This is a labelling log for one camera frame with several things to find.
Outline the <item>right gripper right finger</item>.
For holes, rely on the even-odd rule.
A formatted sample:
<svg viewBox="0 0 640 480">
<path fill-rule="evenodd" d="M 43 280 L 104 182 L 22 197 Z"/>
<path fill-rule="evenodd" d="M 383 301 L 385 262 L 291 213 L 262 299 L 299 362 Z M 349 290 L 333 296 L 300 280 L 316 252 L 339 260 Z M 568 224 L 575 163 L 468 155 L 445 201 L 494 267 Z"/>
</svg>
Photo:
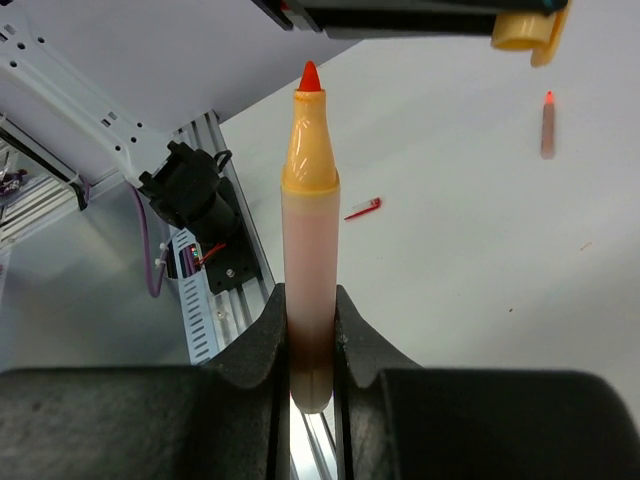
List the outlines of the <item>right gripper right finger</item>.
<svg viewBox="0 0 640 480">
<path fill-rule="evenodd" d="M 618 393 L 575 370 L 424 368 L 337 292 L 334 405 L 342 479 L 635 479 Z"/>
</svg>

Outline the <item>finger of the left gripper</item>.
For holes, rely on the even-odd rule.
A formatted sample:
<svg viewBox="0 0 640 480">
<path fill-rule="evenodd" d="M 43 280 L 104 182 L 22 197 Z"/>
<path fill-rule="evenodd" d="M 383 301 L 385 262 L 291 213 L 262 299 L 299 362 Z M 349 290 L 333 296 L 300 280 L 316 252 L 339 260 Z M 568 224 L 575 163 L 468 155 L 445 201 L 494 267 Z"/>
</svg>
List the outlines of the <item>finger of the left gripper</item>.
<svg viewBox="0 0 640 480">
<path fill-rule="evenodd" d="M 333 39 L 392 36 L 489 37 L 499 16 L 532 14 L 547 20 L 566 1 L 262 1 L 254 5 L 286 31 Z"/>
</svg>

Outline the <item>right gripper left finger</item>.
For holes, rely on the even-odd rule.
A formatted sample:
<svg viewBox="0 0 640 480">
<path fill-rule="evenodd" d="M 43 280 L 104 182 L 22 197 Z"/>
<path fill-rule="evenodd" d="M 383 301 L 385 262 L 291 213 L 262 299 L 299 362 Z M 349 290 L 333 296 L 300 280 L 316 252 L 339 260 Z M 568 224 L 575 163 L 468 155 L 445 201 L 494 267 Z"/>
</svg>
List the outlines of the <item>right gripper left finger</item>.
<svg viewBox="0 0 640 480">
<path fill-rule="evenodd" d="M 5 479 L 286 479 L 284 288 L 197 366 L 30 368 L 1 376 Z"/>
</svg>

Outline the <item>orange marker cap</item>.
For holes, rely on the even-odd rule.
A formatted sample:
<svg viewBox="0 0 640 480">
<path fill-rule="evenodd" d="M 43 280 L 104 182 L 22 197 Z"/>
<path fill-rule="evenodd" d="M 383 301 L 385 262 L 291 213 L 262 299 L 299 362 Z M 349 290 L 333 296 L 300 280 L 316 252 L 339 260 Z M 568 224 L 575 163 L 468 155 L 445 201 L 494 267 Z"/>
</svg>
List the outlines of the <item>orange marker cap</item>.
<svg viewBox="0 0 640 480">
<path fill-rule="evenodd" d="M 497 16 L 491 46 L 507 52 L 530 52 L 530 64 L 541 68 L 553 60 L 572 6 L 564 6 L 549 15 L 540 13 L 504 13 Z"/>
</svg>

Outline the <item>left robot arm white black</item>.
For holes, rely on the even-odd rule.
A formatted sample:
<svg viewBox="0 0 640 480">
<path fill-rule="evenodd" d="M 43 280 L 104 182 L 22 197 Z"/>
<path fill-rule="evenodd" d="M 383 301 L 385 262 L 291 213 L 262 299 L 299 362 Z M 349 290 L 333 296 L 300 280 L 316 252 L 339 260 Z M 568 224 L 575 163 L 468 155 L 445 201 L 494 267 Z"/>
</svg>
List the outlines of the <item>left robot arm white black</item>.
<svg viewBox="0 0 640 480">
<path fill-rule="evenodd" d="M 529 50 L 535 66 L 555 54 L 566 1 L 259 1 L 286 31 L 338 38 L 488 36 L 494 48 Z M 144 123 L 54 52 L 14 1 L 1 4 L 1 67 L 17 86 L 105 148 L 126 180 L 170 225 L 205 243 L 233 235 L 240 216 L 218 190 L 225 163 L 205 160 Z"/>
</svg>

